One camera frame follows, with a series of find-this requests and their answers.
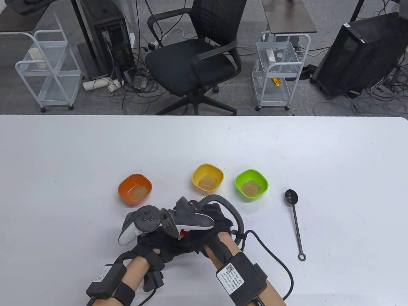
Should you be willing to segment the person's right hand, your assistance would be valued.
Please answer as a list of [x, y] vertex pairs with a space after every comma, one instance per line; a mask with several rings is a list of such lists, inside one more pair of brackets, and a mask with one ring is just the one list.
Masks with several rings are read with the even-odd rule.
[[202, 209], [202, 214], [211, 217], [214, 226], [208, 230], [191, 230], [185, 237], [190, 241], [196, 253], [201, 252], [204, 256], [209, 257], [205, 247], [208, 247], [215, 257], [222, 262], [232, 258], [232, 253], [227, 246], [222, 243], [218, 234], [221, 232], [231, 236], [231, 227], [233, 222], [226, 218], [219, 204], [206, 204]]

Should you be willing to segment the person's left hand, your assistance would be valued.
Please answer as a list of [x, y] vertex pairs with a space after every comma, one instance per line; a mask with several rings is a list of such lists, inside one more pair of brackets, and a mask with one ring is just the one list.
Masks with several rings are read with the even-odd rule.
[[187, 237], [178, 239], [169, 236], [162, 227], [151, 233], [144, 233], [137, 237], [137, 245], [132, 252], [146, 259], [150, 264], [158, 263], [157, 259], [149, 254], [154, 252], [156, 258], [160, 258], [165, 264], [173, 260], [174, 257], [194, 252], [193, 246]]

